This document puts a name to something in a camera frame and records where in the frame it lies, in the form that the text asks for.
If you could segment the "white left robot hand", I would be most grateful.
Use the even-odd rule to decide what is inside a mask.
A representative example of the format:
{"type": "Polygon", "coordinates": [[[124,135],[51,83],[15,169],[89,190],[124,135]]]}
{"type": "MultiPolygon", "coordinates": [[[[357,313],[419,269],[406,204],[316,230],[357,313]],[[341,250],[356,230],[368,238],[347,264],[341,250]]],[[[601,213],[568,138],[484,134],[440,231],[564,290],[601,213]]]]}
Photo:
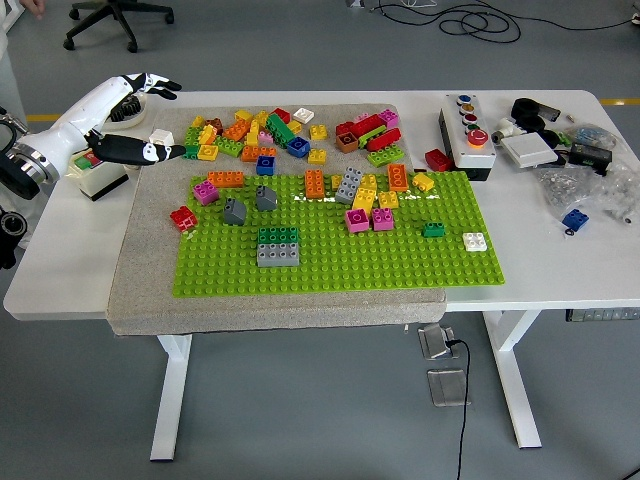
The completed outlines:
{"type": "Polygon", "coordinates": [[[104,135],[101,129],[110,112],[129,94],[145,92],[174,100],[181,86],[165,77],[137,73],[113,77],[94,88],[47,131],[28,143],[44,155],[50,164],[48,174],[55,181],[65,174],[71,156],[86,148],[103,162],[123,165],[150,166],[182,156],[186,148],[181,145],[161,145],[143,140],[104,135]]]}

